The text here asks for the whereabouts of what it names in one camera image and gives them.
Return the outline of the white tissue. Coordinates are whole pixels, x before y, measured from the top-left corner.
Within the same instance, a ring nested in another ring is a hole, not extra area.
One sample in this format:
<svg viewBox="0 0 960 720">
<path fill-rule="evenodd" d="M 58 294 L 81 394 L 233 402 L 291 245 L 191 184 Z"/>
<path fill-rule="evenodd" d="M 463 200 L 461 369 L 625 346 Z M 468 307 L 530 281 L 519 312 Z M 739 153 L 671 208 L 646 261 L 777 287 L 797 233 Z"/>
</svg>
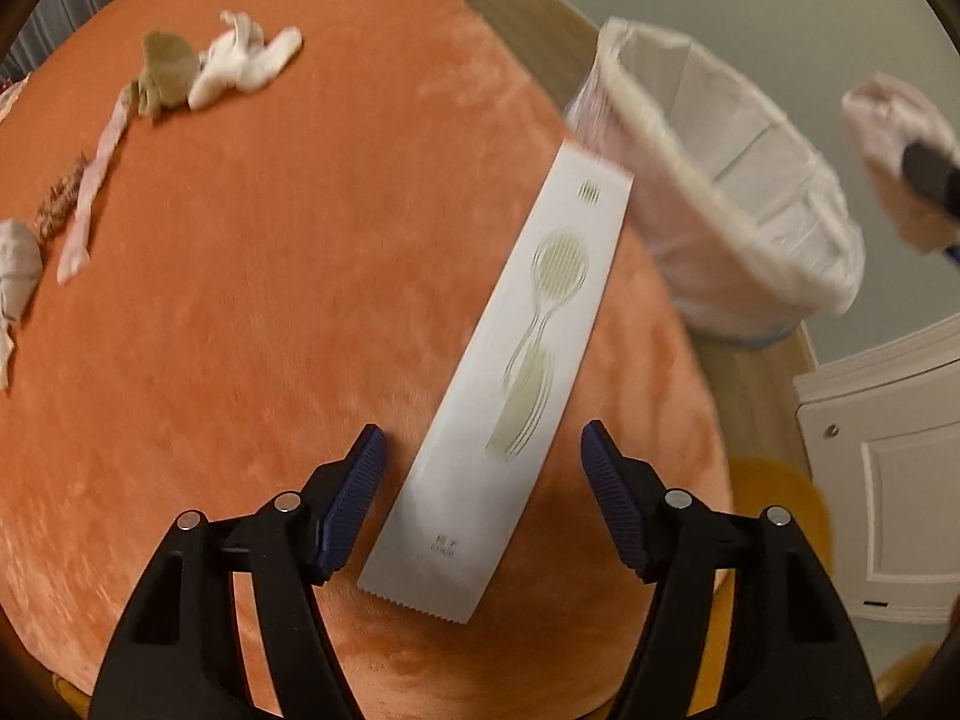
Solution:
<svg viewBox="0 0 960 720">
<path fill-rule="evenodd" d="M 955 247 L 958 221 L 911 187 L 903 158 L 911 145 L 958 166 L 958 135 L 914 86 L 876 73 L 844 93 L 841 114 L 853 132 L 867 176 L 896 234 L 919 254 Z"/>
<path fill-rule="evenodd" d="M 8 387 L 8 363 L 14 341 L 10 328 L 21 322 L 43 274 L 43 254 L 31 229 L 18 220 L 0 223 L 0 304 L 2 304 L 2 388 Z"/>
</svg>

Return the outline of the white cutlery paper wrapper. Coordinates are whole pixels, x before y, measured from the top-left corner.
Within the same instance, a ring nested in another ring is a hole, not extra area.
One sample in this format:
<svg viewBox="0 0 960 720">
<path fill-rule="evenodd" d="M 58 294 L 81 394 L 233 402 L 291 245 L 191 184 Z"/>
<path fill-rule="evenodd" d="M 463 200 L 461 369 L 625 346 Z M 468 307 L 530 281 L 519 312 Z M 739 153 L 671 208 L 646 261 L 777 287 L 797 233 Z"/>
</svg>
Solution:
<svg viewBox="0 0 960 720">
<path fill-rule="evenodd" d="M 565 142 L 359 573 L 464 624 L 521 520 L 586 354 L 633 177 Z"/>
</svg>

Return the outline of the pink paper strip wrapper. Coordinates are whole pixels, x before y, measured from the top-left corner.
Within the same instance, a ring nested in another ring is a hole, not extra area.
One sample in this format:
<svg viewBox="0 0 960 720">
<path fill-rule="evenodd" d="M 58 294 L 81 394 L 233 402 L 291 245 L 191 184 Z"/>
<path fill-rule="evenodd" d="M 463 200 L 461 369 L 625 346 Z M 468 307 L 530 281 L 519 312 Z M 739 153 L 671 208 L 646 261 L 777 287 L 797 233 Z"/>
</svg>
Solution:
<svg viewBox="0 0 960 720">
<path fill-rule="evenodd" d="M 93 221 L 94 200 L 98 197 L 99 188 L 106 180 L 110 160 L 127 130 L 130 115 L 137 105 L 138 97 L 137 82 L 127 83 L 121 89 L 109 121 L 99 135 L 93 160 L 89 161 L 83 169 L 82 180 L 78 185 L 78 195 L 76 195 L 75 216 L 57 263 L 55 278 L 59 284 L 65 284 L 76 277 L 89 263 L 88 242 Z"/>
</svg>

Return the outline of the beige dotted scrunchie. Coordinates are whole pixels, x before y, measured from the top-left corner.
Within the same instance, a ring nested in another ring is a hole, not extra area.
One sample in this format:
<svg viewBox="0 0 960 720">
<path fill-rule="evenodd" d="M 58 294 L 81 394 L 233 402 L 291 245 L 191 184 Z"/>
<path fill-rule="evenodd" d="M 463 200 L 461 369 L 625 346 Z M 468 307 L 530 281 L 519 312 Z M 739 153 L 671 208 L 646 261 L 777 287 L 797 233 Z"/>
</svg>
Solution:
<svg viewBox="0 0 960 720">
<path fill-rule="evenodd" d="M 88 160 L 83 153 L 76 156 L 70 169 L 47 188 L 37 208 L 32 227 L 39 244 L 46 245 L 64 231 L 78 203 L 78 192 Z"/>
</svg>

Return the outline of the olive beige sock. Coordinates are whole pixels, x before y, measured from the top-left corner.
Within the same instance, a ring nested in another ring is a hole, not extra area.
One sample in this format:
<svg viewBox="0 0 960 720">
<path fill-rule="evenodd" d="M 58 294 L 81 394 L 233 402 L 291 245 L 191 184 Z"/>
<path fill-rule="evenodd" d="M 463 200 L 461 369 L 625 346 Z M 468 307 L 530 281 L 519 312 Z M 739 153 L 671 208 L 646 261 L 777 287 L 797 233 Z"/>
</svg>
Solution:
<svg viewBox="0 0 960 720">
<path fill-rule="evenodd" d="M 179 34 L 151 31 L 143 38 L 142 55 L 137 78 L 140 117 L 182 106 L 200 73 L 199 54 Z"/>
</svg>

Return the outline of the white glove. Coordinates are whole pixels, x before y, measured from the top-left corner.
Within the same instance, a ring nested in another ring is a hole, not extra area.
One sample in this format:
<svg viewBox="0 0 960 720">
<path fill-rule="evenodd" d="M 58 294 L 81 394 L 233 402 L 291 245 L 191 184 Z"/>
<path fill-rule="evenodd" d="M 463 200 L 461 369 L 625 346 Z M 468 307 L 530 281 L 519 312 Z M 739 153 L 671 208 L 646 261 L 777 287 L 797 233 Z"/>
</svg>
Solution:
<svg viewBox="0 0 960 720">
<path fill-rule="evenodd" d="M 200 54 L 200 71 L 189 96 L 190 110 L 216 103 L 228 91 L 256 93 L 270 85 L 301 50 L 302 32 L 296 26 L 280 29 L 265 41 L 257 21 L 242 11 L 223 10 L 226 31 Z"/>
</svg>

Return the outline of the white lined trash bin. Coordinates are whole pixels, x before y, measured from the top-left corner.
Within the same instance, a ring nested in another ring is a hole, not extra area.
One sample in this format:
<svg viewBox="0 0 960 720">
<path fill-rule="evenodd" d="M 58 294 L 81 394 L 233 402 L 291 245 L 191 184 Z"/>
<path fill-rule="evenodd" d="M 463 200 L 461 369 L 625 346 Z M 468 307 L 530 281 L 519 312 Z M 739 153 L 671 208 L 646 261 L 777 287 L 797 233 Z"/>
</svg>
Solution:
<svg viewBox="0 0 960 720">
<path fill-rule="evenodd" d="M 631 172 L 628 219 L 693 332 L 765 346 L 854 304 L 866 246 L 832 165 L 697 39 L 605 21 L 566 121 Z"/>
</svg>

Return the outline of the white cabinet door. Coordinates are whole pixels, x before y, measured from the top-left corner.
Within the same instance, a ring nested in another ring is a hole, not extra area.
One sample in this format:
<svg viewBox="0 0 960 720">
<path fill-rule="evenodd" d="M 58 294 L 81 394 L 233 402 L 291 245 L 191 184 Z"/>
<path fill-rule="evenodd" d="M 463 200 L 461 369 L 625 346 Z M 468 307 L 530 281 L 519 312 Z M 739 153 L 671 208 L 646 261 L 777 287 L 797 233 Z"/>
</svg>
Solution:
<svg viewBox="0 0 960 720">
<path fill-rule="evenodd" d="M 794 379 L 848 613 L 947 621 L 958 595 L 958 319 Z"/>
</svg>

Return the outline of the orange bed blanket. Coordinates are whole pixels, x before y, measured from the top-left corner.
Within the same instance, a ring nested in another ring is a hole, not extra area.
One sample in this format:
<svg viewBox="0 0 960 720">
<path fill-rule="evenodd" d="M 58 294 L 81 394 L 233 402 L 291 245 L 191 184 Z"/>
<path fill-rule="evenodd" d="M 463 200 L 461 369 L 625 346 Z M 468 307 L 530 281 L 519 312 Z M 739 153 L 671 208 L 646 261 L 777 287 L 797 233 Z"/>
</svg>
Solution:
<svg viewBox="0 0 960 720">
<path fill-rule="evenodd" d="M 3 611 L 82 689 L 180 511 L 247 514 L 372 422 L 391 455 L 371 549 L 566 135 L 460 0 L 116 0 L 3 122 L 3 215 L 31 215 L 98 140 L 148 31 L 205 44 L 224 10 L 296 26 L 301 52 L 259 93 L 128 131 L 89 265 L 39 284 L 2 398 Z M 651 589 L 584 477 L 591 419 L 729 504 L 713 400 L 635 232 L 472 619 L 368 595 L 356 566 L 320 590 L 368 717 L 576 718 L 617 692 Z"/>
</svg>

